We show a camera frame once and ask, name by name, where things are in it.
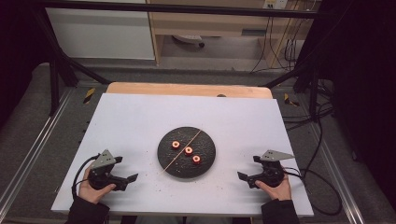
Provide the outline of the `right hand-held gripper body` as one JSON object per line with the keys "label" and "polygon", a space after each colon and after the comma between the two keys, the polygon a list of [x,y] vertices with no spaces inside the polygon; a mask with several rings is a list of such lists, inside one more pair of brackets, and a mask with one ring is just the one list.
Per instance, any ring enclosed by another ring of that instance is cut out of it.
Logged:
{"label": "right hand-held gripper body", "polygon": [[260,180],[272,188],[277,187],[284,177],[284,171],[280,162],[283,160],[293,159],[294,156],[288,153],[268,149],[260,157],[262,162],[258,163],[262,165],[262,172],[257,175],[251,175],[247,178],[249,187],[251,189],[257,189],[258,187],[255,185],[256,180]]}

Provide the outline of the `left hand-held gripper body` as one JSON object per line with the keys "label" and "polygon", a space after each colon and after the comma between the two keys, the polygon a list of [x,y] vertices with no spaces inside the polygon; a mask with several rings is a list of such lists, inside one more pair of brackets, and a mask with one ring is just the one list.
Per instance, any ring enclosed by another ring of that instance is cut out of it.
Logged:
{"label": "left hand-held gripper body", "polygon": [[94,189],[103,189],[109,184],[115,184],[115,191],[125,191],[128,186],[127,178],[111,174],[116,165],[115,158],[108,149],[105,149],[92,163],[89,173],[89,183]]}

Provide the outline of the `black round plate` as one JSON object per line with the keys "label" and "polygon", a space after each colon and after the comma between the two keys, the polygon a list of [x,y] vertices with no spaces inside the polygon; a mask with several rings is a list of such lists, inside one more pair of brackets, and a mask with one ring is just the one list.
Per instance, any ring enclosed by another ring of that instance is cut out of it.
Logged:
{"label": "black round plate", "polygon": [[[188,144],[200,129],[195,127],[178,127],[167,133],[158,145],[157,158],[162,168],[176,156],[176,154]],[[172,148],[172,142],[178,141],[180,147]],[[190,156],[182,153],[176,161],[166,170],[166,173],[177,178],[189,179],[195,178],[206,173],[213,165],[216,158],[216,146],[212,138],[204,131],[194,139],[190,144],[193,152]],[[199,164],[192,162],[192,157],[198,155],[201,157]]]}

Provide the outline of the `thin wooden skewer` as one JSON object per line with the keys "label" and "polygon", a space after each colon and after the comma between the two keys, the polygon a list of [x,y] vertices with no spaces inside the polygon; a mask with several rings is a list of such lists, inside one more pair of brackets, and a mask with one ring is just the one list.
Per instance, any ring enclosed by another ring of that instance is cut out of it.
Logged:
{"label": "thin wooden skewer", "polygon": [[185,149],[186,149],[187,147],[190,146],[190,144],[191,144],[191,143],[194,141],[194,139],[201,133],[201,131],[202,131],[202,130],[199,130],[199,131],[197,132],[197,134],[196,134],[194,137],[191,138],[191,140],[188,142],[188,144],[187,144],[186,146],[184,146],[184,147],[176,154],[176,156],[167,164],[167,166],[166,166],[165,168],[163,168],[162,173],[165,173],[166,170],[172,165],[172,163],[173,163],[174,161],[176,161],[177,158],[178,158],[182,153],[185,152]]}

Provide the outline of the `person's right hand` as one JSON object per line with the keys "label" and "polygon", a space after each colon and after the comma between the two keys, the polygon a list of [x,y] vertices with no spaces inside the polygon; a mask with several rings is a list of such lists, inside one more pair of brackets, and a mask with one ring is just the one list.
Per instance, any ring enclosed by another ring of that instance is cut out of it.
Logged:
{"label": "person's right hand", "polygon": [[256,180],[255,185],[266,192],[272,200],[290,201],[292,199],[289,177],[287,175],[284,175],[281,183],[275,188],[260,180]]}

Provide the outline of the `white table board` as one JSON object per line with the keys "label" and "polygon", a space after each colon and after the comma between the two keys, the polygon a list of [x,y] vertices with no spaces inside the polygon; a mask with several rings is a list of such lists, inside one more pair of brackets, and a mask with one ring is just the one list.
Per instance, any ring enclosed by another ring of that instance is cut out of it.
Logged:
{"label": "white table board", "polygon": [[[212,167],[190,180],[169,175],[157,158],[161,139],[185,126],[207,133],[216,147]],[[113,175],[137,177],[104,197],[114,215],[257,217],[269,198],[237,175],[259,173],[253,158],[269,149],[292,152],[274,99],[105,93],[51,209],[69,210],[78,168],[109,150],[122,158]]]}

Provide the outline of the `wooden table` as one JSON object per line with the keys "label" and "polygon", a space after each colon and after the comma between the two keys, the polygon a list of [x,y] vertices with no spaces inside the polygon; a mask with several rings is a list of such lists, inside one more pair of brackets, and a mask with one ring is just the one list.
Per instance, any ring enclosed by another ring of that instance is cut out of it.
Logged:
{"label": "wooden table", "polygon": [[197,85],[197,84],[168,84],[168,83],[140,83],[113,82],[108,85],[107,93],[156,94],[156,95],[187,95],[213,96],[233,98],[272,99],[273,94],[267,88],[247,87],[238,85]]}

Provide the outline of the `white cabinet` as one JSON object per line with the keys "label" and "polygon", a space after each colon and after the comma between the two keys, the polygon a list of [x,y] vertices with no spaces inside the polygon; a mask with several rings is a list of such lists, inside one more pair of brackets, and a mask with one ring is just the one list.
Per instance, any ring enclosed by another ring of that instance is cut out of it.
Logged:
{"label": "white cabinet", "polygon": [[73,58],[155,58],[147,12],[47,8],[62,50]]}

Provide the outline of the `black curtain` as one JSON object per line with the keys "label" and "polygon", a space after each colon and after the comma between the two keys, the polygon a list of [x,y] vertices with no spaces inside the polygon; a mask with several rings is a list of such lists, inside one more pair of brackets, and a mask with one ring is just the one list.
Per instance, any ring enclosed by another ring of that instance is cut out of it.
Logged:
{"label": "black curtain", "polygon": [[25,0],[0,0],[0,127],[49,57]]}
{"label": "black curtain", "polygon": [[354,150],[396,210],[396,0],[322,0],[303,55],[319,45],[319,75]]}

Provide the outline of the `white chair base with caster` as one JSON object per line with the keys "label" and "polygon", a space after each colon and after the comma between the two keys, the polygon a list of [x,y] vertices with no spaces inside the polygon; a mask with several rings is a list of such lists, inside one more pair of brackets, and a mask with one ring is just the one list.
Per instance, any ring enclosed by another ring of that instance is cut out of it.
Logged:
{"label": "white chair base with caster", "polygon": [[205,43],[199,35],[174,35],[174,38],[178,41],[197,45],[199,48],[203,48]]}

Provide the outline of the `light wooden desk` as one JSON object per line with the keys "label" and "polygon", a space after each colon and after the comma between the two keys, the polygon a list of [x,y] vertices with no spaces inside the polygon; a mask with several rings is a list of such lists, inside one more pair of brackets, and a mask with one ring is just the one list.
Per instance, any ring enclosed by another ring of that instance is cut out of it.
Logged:
{"label": "light wooden desk", "polygon": [[[149,4],[169,4],[212,7],[246,7],[263,9],[264,0],[146,0]],[[285,9],[305,10],[312,5],[305,0],[288,0]],[[311,19],[268,19],[248,16],[176,14],[150,12],[148,14],[155,60],[162,56],[163,38],[167,35],[247,36],[252,32],[264,49],[269,67],[280,65],[281,50],[289,40],[304,40],[311,28]]]}

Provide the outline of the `aluminium floor rail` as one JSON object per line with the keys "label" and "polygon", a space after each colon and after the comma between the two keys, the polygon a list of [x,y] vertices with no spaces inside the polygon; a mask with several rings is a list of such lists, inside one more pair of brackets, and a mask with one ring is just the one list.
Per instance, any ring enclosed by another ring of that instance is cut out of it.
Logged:
{"label": "aluminium floor rail", "polygon": [[43,147],[46,145],[50,135],[63,114],[71,95],[75,92],[73,88],[67,88],[60,100],[59,107],[54,114],[49,116],[44,127],[41,129],[38,137],[30,147],[27,155],[22,161],[17,173],[12,177],[10,183],[7,185],[5,192],[0,197],[0,220],[4,219],[8,210],[15,201],[21,187],[35,165]]}
{"label": "aluminium floor rail", "polygon": [[342,205],[349,220],[349,223],[365,224],[364,218],[361,214],[361,210],[357,206],[354,197],[347,185],[347,182],[344,179],[341,170],[337,166],[337,163],[330,151],[330,148],[328,147],[324,139],[323,131],[320,129],[317,123],[312,123],[311,129],[317,140],[320,142],[319,149],[321,157],[331,177],[332,183],[340,194]]}

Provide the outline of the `black metal frame strut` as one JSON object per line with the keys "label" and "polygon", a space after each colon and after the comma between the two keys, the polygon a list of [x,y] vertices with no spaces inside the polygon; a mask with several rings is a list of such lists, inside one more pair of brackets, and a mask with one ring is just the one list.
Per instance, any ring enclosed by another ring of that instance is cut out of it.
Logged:
{"label": "black metal frame strut", "polygon": [[75,74],[75,69],[101,84],[107,85],[111,83],[110,80],[97,75],[87,67],[70,58],[62,50],[44,8],[32,9],[31,14],[35,18],[38,28],[44,35],[44,43],[48,45],[51,93],[51,108],[49,114],[51,116],[54,115],[60,107],[59,78],[63,80],[65,86],[76,87],[78,84],[78,78]]}
{"label": "black metal frame strut", "polygon": [[301,93],[306,89],[309,89],[308,115],[314,122],[317,122],[318,67],[316,65],[313,65],[312,63],[302,63],[287,74],[263,84],[263,86],[264,88],[272,89],[276,85],[281,84],[292,77],[297,77],[297,81],[293,86],[296,93]]}

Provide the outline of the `white wall socket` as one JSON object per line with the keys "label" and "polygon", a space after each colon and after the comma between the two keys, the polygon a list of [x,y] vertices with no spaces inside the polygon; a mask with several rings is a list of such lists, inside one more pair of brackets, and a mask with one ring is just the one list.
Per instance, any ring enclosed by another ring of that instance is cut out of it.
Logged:
{"label": "white wall socket", "polygon": [[269,9],[285,9],[288,0],[264,0],[263,8]]}

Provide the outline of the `black metal frame crossbar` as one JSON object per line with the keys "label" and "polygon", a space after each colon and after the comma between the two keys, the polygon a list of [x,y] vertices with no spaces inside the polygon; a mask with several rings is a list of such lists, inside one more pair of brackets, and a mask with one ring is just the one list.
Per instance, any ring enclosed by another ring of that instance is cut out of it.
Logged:
{"label": "black metal frame crossbar", "polygon": [[238,8],[238,7],[207,7],[207,6],[184,6],[184,5],[164,5],[164,4],[72,1],[72,0],[36,0],[36,2],[42,7],[67,8],[67,9],[185,13],[185,14],[207,14],[207,15],[235,15],[235,16],[250,16],[250,17],[295,18],[295,19],[318,19],[321,17],[321,15],[317,12]]}

